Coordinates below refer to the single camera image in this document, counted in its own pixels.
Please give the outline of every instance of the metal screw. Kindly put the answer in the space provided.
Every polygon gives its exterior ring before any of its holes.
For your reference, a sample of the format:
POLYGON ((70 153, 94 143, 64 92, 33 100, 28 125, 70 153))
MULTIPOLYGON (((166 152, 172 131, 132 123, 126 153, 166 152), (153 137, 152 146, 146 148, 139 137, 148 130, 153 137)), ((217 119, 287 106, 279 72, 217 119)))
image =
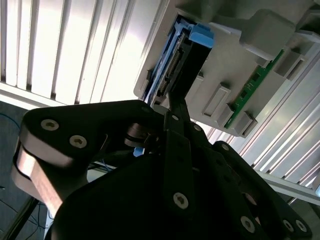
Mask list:
POLYGON ((45 119, 41 122, 41 127, 44 130, 48 130, 48 131, 54 131, 57 130, 59 128, 59 124, 52 119, 45 119))
POLYGON ((224 150, 229 151, 229 147, 228 147, 227 145, 222 144, 221 147, 222 147, 224 150))
POLYGON ((70 137, 69 143, 78 149, 83 149, 85 146, 87 146, 87 140, 80 135, 73 135, 70 137))
POLYGON ((283 220, 283 224, 286 226, 286 228, 290 231, 290 232, 294 232, 294 228, 293 226, 290 224, 290 222, 288 222, 287 220, 283 220))
POLYGON ((179 118, 177 117, 177 116, 175 116, 175 115, 172 115, 172 118, 174 119, 174 120, 179 120, 179 118))
POLYGON ((197 124, 193 125, 194 129, 201 132, 201 127, 197 124))
POLYGON ((307 232, 306 226, 301 221, 295 220, 295 223, 301 229, 302 232, 305 232, 305 233, 307 232))
POLYGON ((240 218, 240 221, 242 223, 242 226, 249 232, 249 233, 254 233, 256 231, 256 227, 254 223, 247 217, 247 216, 242 216, 240 218))
POLYGON ((181 209, 186 209, 189 206, 188 199, 181 192, 176 192, 173 195, 173 201, 181 209))

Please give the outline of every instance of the floor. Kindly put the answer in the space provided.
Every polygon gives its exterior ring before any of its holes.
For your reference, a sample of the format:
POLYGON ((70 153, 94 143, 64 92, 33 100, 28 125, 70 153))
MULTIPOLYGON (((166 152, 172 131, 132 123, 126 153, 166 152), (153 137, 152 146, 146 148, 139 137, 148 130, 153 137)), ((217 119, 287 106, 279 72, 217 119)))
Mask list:
MULTIPOLYGON (((28 194, 17 188, 11 179, 12 157, 19 129, 11 120, 1 114, 13 118, 20 124, 25 112, 25 109, 0 102, 0 237, 28 198, 28 194)), ((26 240, 35 230, 36 232, 28 240, 44 239, 44 229, 37 227, 38 211, 39 224, 45 228, 47 208, 43 205, 37 206, 32 213, 33 217, 30 217, 29 221, 24 225, 16 238, 17 240, 26 240)))

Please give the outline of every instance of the green circuit board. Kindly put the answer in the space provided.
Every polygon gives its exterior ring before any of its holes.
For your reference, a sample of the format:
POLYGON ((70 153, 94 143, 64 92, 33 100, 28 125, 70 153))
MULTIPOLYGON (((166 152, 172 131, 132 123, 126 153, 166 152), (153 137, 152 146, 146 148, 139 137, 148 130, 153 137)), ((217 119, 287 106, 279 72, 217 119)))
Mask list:
POLYGON ((277 63, 277 61, 279 60, 279 58, 282 56, 283 53, 284 53, 284 50, 281 50, 279 54, 275 57, 275 59, 273 61, 270 61, 265 68, 262 66, 256 67, 255 71, 252 73, 252 75, 249 77, 248 81, 240 91, 240 94, 235 98, 233 103, 230 105, 234 113, 224 125, 226 129, 228 129, 231 126, 231 124, 236 119, 236 117, 238 116, 242 108, 245 106, 245 104, 248 102, 248 100, 257 90, 259 85, 266 78, 268 73, 271 71, 271 69, 274 67, 274 65, 277 63))

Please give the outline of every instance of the blue tab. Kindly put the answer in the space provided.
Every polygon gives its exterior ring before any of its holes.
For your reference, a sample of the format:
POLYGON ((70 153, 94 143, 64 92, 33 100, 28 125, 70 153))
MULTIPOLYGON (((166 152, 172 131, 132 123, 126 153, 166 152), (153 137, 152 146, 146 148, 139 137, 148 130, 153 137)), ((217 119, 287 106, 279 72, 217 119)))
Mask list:
POLYGON ((133 156, 139 157, 144 154, 144 148, 143 147, 136 147, 133 151, 133 156))
POLYGON ((210 31, 210 28, 201 24, 192 27, 189 39, 210 49, 214 46, 214 33, 210 31))

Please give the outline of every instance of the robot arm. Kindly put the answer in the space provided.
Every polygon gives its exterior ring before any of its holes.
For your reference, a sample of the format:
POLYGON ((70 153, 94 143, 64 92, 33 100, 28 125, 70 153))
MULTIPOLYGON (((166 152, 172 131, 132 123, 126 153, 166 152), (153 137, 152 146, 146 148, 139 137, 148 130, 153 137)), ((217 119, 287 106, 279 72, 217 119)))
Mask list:
POLYGON ((170 95, 165 116, 140 100, 39 108, 23 118, 13 170, 55 221, 46 239, 307 239, 306 222, 225 142, 211 145, 170 95), (91 162, 117 168, 88 183, 91 162))

